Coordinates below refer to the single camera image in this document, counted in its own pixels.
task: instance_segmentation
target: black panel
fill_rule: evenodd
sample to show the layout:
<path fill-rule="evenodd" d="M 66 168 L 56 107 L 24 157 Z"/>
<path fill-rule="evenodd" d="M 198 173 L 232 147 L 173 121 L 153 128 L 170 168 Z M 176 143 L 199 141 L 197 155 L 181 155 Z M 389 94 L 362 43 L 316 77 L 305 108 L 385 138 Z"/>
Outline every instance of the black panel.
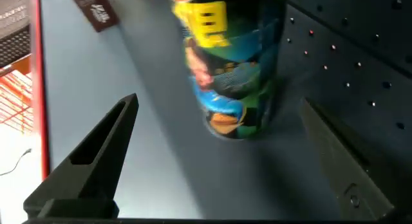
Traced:
<path fill-rule="evenodd" d="M 0 68 L 30 54 L 30 27 L 24 28 L 0 39 Z"/>
<path fill-rule="evenodd" d="M 290 1 L 412 77 L 412 0 Z"/>
<path fill-rule="evenodd" d="M 287 93 L 316 100 L 412 169 L 412 81 L 295 8 L 287 16 L 278 75 Z"/>

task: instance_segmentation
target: brown label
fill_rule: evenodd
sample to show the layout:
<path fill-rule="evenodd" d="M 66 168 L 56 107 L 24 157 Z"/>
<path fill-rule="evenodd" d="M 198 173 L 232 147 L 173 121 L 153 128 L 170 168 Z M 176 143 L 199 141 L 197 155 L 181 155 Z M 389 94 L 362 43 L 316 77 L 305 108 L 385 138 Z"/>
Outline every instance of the brown label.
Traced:
<path fill-rule="evenodd" d="M 118 23 L 118 17 L 109 0 L 74 1 L 98 32 Z"/>

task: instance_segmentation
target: gray table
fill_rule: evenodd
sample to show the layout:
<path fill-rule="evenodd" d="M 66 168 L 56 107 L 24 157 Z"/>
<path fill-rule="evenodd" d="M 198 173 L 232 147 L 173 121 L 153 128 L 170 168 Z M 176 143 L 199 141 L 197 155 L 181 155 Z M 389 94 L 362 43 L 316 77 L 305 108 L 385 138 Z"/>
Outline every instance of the gray table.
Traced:
<path fill-rule="evenodd" d="M 42 0 L 52 168 L 118 99 L 136 93 L 140 109 L 115 195 L 120 217 L 337 218 L 317 153 L 295 129 L 300 97 L 279 108 L 260 140 L 216 138 L 185 77 L 168 0 L 113 6 L 122 23 L 95 33 L 72 0 Z"/>

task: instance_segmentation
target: printed graphic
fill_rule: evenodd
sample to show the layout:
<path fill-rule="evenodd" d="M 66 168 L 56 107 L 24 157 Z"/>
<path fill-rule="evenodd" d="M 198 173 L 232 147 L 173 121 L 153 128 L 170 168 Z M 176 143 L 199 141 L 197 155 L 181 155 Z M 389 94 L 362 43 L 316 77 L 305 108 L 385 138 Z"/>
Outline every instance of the printed graphic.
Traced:
<path fill-rule="evenodd" d="M 173 9 L 192 89 L 217 134 L 246 138 L 268 124 L 284 1 L 195 1 Z"/>

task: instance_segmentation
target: red wire rack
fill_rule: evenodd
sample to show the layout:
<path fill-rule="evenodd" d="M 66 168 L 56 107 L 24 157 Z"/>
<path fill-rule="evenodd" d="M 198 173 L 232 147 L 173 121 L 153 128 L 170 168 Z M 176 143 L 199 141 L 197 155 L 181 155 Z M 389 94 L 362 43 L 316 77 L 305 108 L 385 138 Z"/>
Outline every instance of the red wire rack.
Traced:
<path fill-rule="evenodd" d="M 17 70 L 0 77 L 0 124 L 33 131 L 32 79 Z"/>

